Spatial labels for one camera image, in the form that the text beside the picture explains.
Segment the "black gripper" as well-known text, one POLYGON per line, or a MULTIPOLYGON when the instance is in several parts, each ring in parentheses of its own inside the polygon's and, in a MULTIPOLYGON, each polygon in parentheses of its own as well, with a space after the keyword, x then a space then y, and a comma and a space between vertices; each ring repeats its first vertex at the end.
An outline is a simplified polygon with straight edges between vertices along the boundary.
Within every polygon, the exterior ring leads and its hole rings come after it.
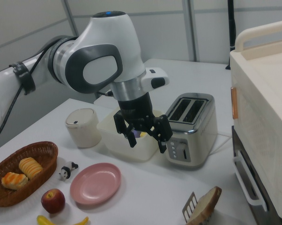
POLYGON ((162 114, 159 117, 153 115, 149 93, 134 100, 118 101, 118 104, 120 110, 113 116, 116 130, 124 135, 130 147, 133 148, 137 144, 134 128, 145 131, 153 137, 158 143, 160 153, 165 153, 166 142, 170 140, 173 132, 166 115, 162 114))

